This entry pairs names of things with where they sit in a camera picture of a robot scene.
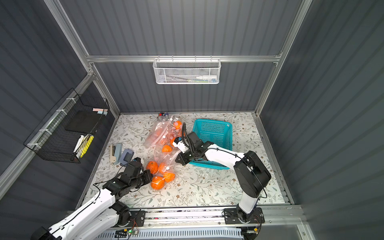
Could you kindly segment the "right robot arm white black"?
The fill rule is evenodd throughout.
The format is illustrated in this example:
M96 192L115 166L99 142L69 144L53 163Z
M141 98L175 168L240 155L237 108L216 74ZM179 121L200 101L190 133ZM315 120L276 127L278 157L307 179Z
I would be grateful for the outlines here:
M175 160L178 164L185 166L193 161L211 161L235 172L242 197L234 212L223 210L226 224L255 222L261 226L265 222L263 211L257 204L261 198L267 197L265 187L272 176L255 152L238 153L210 141L203 142L194 132L188 134L185 126L182 126L181 136L174 140L173 145L180 150Z

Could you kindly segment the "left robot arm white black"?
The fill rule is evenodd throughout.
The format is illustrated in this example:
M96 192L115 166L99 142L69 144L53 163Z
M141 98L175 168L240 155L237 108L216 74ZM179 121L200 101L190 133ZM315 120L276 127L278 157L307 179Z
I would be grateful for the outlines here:
M105 182L99 192L73 213L49 228L40 227L32 240L93 240L107 229L141 226L144 211L131 213L120 199L152 181L140 158L125 165L125 170Z

